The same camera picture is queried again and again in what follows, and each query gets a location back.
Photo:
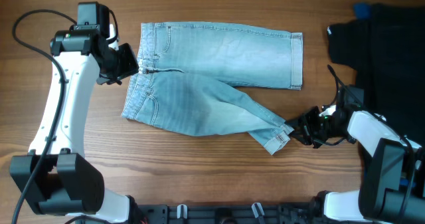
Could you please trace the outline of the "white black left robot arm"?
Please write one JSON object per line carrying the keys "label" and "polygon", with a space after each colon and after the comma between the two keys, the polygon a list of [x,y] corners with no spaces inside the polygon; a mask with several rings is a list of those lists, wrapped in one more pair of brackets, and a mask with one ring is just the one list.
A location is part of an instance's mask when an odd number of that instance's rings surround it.
{"label": "white black left robot arm", "polygon": [[21,191],[12,220],[27,203],[37,215],[73,223],[145,223],[134,198],[106,188],[84,156],[84,130],[95,85],[121,84],[137,73],[131,47],[118,42],[114,12],[96,1],[78,5],[72,26],[56,32],[46,53],[52,80],[40,127],[9,173]]}

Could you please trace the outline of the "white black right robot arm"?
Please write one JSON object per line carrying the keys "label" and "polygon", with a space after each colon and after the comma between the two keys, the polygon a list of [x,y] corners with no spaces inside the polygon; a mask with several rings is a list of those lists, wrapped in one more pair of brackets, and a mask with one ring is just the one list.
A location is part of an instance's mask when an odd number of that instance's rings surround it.
{"label": "white black right robot arm", "polygon": [[320,148],[346,140],[358,142],[366,159],[360,189],[322,192],[313,210],[335,221],[361,223],[423,223],[423,148],[401,138],[382,116],[363,107],[363,90],[344,86],[334,101],[315,106],[291,120],[291,136],[302,144]]}

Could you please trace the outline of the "light blue denim shorts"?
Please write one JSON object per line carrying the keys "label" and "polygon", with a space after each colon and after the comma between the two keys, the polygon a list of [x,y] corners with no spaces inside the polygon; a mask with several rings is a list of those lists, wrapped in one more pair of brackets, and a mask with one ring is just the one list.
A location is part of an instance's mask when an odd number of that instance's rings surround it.
{"label": "light blue denim shorts", "polygon": [[243,92],[299,90],[303,35],[234,23],[141,25],[138,72],[122,116],[188,136],[246,132],[269,154],[293,128]]}

